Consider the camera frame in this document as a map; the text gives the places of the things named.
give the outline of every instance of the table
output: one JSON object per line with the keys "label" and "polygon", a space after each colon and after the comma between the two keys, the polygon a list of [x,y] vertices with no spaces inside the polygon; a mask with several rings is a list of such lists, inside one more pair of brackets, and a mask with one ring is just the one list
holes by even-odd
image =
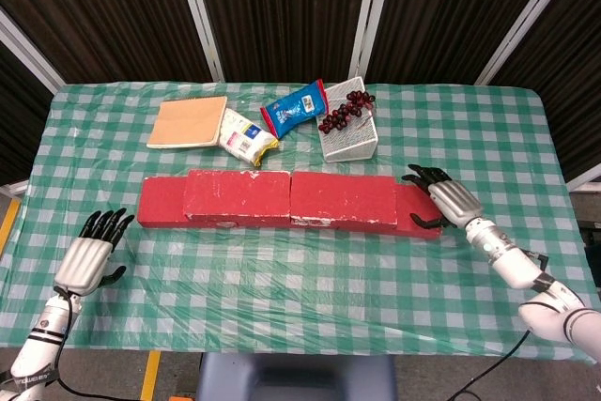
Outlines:
{"label": "table", "polygon": [[[244,169],[219,148],[146,148],[162,100],[226,95],[262,124],[259,107],[299,85],[116,83],[67,85],[54,97],[30,185],[0,262],[0,345],[23,343],[64,250],[96,209],[135,212],[144,177],[191,168]],[[550,272],[595,297],[542,103],[530,90],[370,85],[377,155],[324,163],[316,124],[302,124],[266,170],[405,174],[446,168],[488,217]],[[134,223],[107,270],[116,285],[85,298],[76,347],[341,354],[499,355],[524,331],[508,288],[459,230],[422,241],[331,230],[151,230]],[[521,357],[577,358],[532,338]]]}

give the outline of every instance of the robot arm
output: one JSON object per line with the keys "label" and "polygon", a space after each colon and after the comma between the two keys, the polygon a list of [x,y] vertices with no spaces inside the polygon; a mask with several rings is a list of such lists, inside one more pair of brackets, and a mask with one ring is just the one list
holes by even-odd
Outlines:
{"label": "robot arm", "polygon": [[535,335],[572,343],[601,362],[601,314],[587,308],[575,292],[539,269],[492,221],[483,218],[480,201],[461,183],[439,168],[417,164],[409,168],[418,176],[403,179],[426,192],[442,213],[429,222],[411,214],[413,221],[424,228],[465,228],[471,245],[488,257],[492,268],[511,288],[531,288],[538,293],[518,309]]}
{"label": "robot arm", "polygon": [[102,276],[109,256],[133,220],[131,215],[120,222],[124,213],[124,208],[103,215],[95,212],[70,245],[54,277],[58,295],[46,302],[10,368],[19,393],[0,391],[0,401],[41,400],[46,385],[59,379],[58,358],[82,310],[81,297],[116,282],[125,272],[125,267],[119,267],[113,274]]}

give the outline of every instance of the gray chair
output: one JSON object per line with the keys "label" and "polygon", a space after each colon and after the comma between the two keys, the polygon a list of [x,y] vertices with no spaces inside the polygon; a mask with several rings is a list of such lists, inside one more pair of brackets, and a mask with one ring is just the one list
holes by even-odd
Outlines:
{"label": "gray chair", "polygon": [[397,401],[392,356],[206,353],[197,401]]}

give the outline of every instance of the grapes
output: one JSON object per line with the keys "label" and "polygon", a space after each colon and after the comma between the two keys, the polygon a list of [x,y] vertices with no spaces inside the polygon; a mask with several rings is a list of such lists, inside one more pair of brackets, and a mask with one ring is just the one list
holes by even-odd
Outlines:
{"label": "grapes", "polygon": [[317,128],[326,135],[333,129],[341,131],[348,126],[351,116],[362,116],[363,107],[372,110],[375,101],[376,97],[367,91],[351,91],[347,94],[347,102],[341,103],[337,110],[332,110],[326,115]]}

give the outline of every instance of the black cable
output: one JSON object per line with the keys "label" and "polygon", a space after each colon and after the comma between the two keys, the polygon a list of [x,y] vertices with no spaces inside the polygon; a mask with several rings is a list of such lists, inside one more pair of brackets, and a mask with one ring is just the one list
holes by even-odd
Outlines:
{"label": "black cable", "polygon": [[[69,305],[69,317],[67,319],[67,330],[65,331],[65,337],[63,338],[63,341],[61,342],[60,346],[58,347],[58,352],[56,353],[56,358],[54,359],[54,368],[56,370],[58,370],[58,361],[60,359],[60,355],[63,352],[63,347],[65,346],[65,343],[67,342],[69,333],[71,332],[71,325],[72,325],[72,321],[73,321],[73,304],[71,303],[71,296],[66,290],[64,290],[60,286],[56,286],[54,288],[54,291],[56,291],[60,296],[65,298],[67,300],[67,304]],[[63,389],[65,389],[67,392],[72,393],[76,396],[81,396],[83,398],[87,397],[87,398],[96,398],[96,399],[108,399],[109,401],[140,401],[138,399],[117,398],[117,397],[108,396],[105,394],[78,392],[77,390],[73,390],[69,385],[67,385],[67,382],[65,382],[60,376],[58,377],[57,381],[58,381],[58,384]]]}
{"label": "black cable", "polygon": [[[533,252],[528,251],[528,250],[522,250],[522,251],[527,256],[532,257],[532,258],[536,258],[538,261],[541,262],[541,264],[540,264],[541,271],[544,271],[544,270],[547,269],[548,256],[546,256],[544,254],[533,253]],[[471,392],[471,391],[469,391],[467,389],[472,384],[474,384],[475,382],[477,382],[478,380],[480,380],[481,378],[483,378],[484,376],[486,376],[488,373],[490,373],[492,370],[494,370],[495,368],[497,368],[499,365],[501,365],[503,362],[505,362],[511,356],[513,356],[514,353],[519,349],[519,347],[522,346],[522,343],[524,343],[526,341],[526,339],[528,338],[529,335],[530,335],[530,331],[526,331],[524,333],[524,335],[522,335],[522,338],[519,339],[519,341],[516,343],[516,345],[514,347],[512,347],[511,350],[507,354],[505,354],[498,361],[496,361],[495,363],[493,363],[492,365],[490,365],[484,372],[480,373],[475,378],[470,379],[470,382],[468,382],[461,389],[459,389],[455,393],[453,393],[453,395],[451,395],[451,397],[449,399],[447,399],[447,401],[455,401],[459,395],[464,394],[464,393],[470,394],[471,396],[474,396],[479,401],[482,401],[482,399],[480,398],[480,396],[478,396],[476,393]]]}

